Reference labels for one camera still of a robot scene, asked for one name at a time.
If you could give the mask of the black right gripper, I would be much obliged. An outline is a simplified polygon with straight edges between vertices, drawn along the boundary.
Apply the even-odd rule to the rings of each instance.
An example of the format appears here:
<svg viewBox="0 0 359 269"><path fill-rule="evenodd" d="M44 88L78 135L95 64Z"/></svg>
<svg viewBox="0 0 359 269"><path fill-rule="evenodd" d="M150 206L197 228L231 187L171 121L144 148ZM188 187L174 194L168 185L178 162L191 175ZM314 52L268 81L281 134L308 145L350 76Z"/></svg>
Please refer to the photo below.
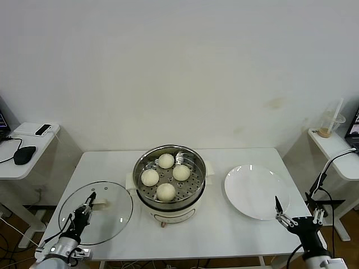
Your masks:
<svg viewBox="0 0 359 269"><path fill-rule="evenodd" d="M299 237L305 257L324 255L324 247L318 236L318 231L321 227L319 224L323 224L326 213L323 208L317 207L313 212L313 217L294 217L292 219L284 213L282 205L276 196L275 210L275 219L284 227L288 227L290 233Z"/></svg>

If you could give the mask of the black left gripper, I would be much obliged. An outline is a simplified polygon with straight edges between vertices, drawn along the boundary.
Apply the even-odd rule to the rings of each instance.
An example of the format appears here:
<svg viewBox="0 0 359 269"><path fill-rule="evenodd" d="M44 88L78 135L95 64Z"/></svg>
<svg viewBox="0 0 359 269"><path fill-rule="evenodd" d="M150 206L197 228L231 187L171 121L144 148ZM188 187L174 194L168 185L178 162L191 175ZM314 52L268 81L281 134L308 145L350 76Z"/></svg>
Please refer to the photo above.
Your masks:
<svg viewBox="0 0 359 269"><path fill-rule="evenodd" d="M76 233L82 233L85 227L88 226L95 199L96 192L92 192L86 199L86 206L80 206L74 211L73 229Z"/></svg>

